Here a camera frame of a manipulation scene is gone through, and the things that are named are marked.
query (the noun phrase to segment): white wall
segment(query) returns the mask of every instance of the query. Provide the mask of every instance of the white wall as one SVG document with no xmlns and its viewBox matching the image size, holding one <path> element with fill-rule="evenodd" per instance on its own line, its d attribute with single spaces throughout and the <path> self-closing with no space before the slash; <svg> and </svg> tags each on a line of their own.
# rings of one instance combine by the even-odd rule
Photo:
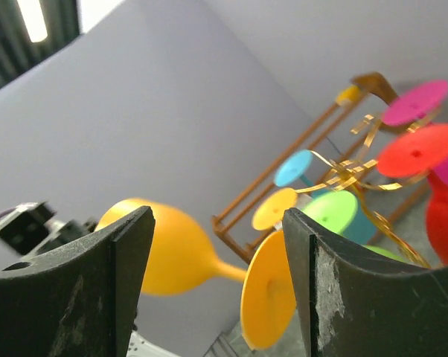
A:
<svg viewBox="0 0 448 357">
<path fill-rule="evenodd" d="M 355 74 L 379 71 L 398 91 L 448 79 L 448 0 L 204 2 L 312 117 Z M 359 115 L 382 108 L 372 100 Z M 350 127 L 330 136 L 340 149 Z"/>
<path fill-rule="evenodd" d="M 0 91 L 0 210 L 48 199 L 60 218 L 84 220 L 143 196 L 211 232 L 211 215 L 308 123 L 206 6 L 127 0 Z M 236 235 L 251 233 L 247 221 Z M 0 267 L 13 259 L 0 245 Z M 143 296 L 140 332 L 183 357 L 202 356 L 237 320 L 240 290 L 213 280 L 178 297 Z"/>
</svg>

